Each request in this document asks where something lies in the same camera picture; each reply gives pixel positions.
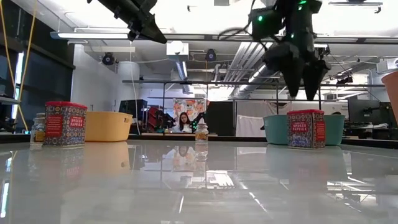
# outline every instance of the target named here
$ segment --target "glass jar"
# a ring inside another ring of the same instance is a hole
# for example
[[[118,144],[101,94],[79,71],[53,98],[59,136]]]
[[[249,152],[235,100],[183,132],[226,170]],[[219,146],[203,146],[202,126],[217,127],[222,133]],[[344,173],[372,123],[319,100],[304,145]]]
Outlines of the glass jar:
[[[209,131],[207,130],[207,125],[204,123],[198,124],[197,131],[195,131],[195,140],[196,141],[207,141],[208,135],[209,135]]]
[[[33,121],[34,124],[30,133],[30,145],[41,146],[45,137],[45,113],[38,113]]]

